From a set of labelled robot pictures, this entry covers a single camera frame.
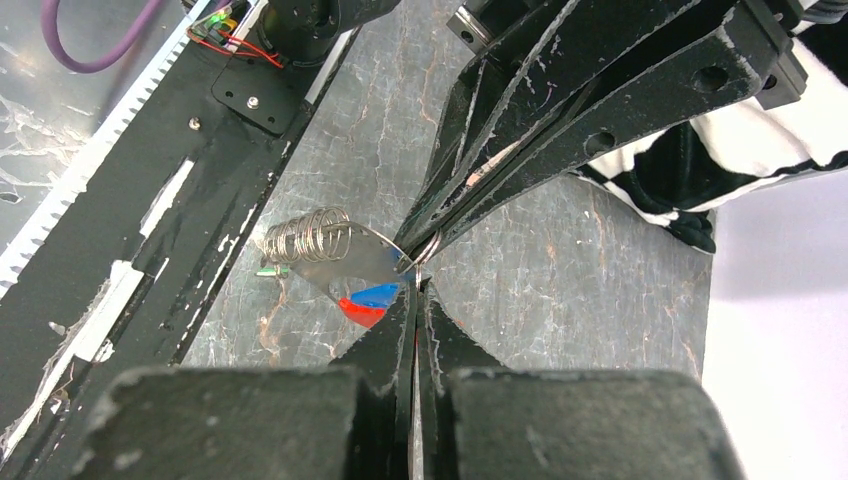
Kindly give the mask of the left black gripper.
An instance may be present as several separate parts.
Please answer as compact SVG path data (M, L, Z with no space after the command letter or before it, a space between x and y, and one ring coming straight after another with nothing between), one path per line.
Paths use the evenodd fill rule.
M755 95L765 110L801 99L808 73L793 52L791 33L804 13L800 2L692 2L691 10L586 86L581 108L572 108L562 126L542 133L520 169L525 180L541 167L553 167L556 176L561 175ZM541 5L540 1L465 1L447 26L479 53Z

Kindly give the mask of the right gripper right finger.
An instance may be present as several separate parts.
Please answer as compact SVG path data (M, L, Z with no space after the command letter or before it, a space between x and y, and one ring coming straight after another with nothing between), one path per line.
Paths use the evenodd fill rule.
M515 370L419 291L427 479L741 479L713 401L673 370Z

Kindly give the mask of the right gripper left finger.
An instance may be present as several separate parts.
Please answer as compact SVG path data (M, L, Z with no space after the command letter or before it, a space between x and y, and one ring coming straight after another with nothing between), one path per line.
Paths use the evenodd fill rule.
M413 285L323 367L138 368L96 403L75 479L408 479Z

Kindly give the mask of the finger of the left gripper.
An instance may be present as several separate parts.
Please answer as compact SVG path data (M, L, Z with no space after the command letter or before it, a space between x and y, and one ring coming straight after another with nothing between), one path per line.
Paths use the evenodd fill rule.
M432 176L395 241L436 252L503 204L556 176L521 167L551 126L581 108L586 86L692 1L545 1L478 54L458 77L433 149Z

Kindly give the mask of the key with blue tag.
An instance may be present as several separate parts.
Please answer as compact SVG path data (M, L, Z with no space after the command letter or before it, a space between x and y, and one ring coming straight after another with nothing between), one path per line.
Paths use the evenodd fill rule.
M338 306L354 323L374 324L385 314L399 288L399 282L369 287L342 298Z

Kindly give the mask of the metal key holder red handle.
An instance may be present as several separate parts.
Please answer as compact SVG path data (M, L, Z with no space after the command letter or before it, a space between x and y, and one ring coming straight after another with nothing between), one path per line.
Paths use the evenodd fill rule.
M269 227L258 241L261 267L287 266L333 303L383 283L422 282L422 266L441 244L437 232L416 257L383 234L328 206Z

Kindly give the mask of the key with green tag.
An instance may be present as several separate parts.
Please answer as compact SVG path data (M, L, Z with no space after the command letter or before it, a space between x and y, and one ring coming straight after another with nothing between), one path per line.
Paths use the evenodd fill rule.
M279 278L286 279L289 276L290 269L287 266L273 265L261 267L257 272L257 277L262 278Z

